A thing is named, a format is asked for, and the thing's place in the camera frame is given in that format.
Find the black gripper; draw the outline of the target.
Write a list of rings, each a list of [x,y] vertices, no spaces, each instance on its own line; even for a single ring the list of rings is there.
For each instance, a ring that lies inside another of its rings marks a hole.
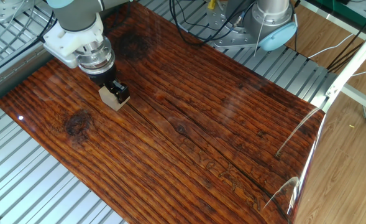
[[[119,103],[123,103],[130,97],[129,87],[116,80],[116,72],[116,67],[113,65],[103,73],[97,75],[88,74],[88,76],[92,82],[100,86],[101,90],[109,90],[117,98]]]

